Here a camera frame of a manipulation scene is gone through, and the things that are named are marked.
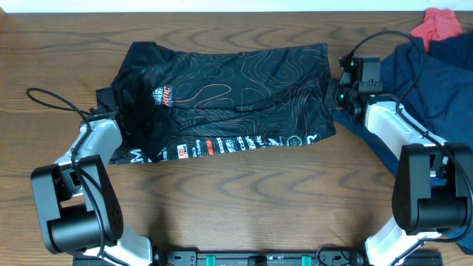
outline pink cloth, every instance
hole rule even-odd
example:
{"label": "pink cloth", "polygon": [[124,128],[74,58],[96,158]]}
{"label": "pink cloth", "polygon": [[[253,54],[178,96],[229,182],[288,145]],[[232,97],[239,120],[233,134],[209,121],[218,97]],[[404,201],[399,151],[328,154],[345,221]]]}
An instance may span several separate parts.
{"label": "pink cloth", "polygon": [[461,35],[461,26],[451,10],[429,8],[421,26],[411,31],[412,36],[421,37],[426,51],[430,51],[430,41],[442,41]]}

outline wooden table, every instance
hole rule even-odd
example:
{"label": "wooden table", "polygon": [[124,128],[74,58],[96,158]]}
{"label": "wooden table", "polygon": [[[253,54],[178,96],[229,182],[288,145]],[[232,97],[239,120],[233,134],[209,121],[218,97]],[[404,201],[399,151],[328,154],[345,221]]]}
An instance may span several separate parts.
{"label": "wooden table", "polygon": [[[465,29],[473,13],[457,13]],[[0,26],[0,264],[71,265],[41,240],[30,173],[78,135],[79,116],[39,106],[49,89],[81,109],[110,85],[133,41],[173,50],[239,52],[327,42],[337,60],[380,30],[410,31],[423,13],[23,14]],[[389,55],[384,36],[360,54]],[[127,225],[158,247],[315,250],[357,245],[389,219],[394,178],[361,139],[337,125],[314,146],[270,148],[158,164],[110,166]],[[455,244],[434,245],[446,265],[470,265]]]}

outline black t-shirt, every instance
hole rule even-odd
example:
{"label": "black t-shirt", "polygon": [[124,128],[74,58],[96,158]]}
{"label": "black t-shirt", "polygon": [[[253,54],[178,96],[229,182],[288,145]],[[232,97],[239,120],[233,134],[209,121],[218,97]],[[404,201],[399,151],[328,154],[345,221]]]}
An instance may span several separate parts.
{"label": "black t-shirt", "polygon": [[133,43],[112,83],[131,147],[115,163],[313,144],[336,133],[329,79],[326,44],[205,55]]}

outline blue towel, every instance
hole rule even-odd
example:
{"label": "blue towel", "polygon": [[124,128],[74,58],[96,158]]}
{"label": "blue towel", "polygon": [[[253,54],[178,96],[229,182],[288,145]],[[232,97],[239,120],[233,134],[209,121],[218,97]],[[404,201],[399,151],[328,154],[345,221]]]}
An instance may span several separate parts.
{"label": "blue towel", "polygon": [[[423,48],[423,74],[414,90],[402,103],[408,113],[428,130],[450,143],[466,143],[473,148],[473,35],[464,34],[444,41],[431,42],[431,54]],[[381,63],[381,80],[385,93],[400,97],[412,85],[420,71],[418,51],[411,43],[398,46]],[[335,121],[363,138],[395,176],[398,160],[374,134],[336,112]],[[432,185],[445,180],[433,179]],[[448,235],[459,235],[458,229]],[[473,254],[473,234],[458,242],[463,252]]]}

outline white wall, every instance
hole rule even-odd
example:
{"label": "white wall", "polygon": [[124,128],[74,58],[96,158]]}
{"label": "white wall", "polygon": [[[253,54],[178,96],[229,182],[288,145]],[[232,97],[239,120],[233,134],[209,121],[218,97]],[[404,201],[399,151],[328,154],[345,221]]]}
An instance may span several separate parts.
{"label": "white wall", "polygon": [[473,10],[473,0],[0,0],[7,13]]}

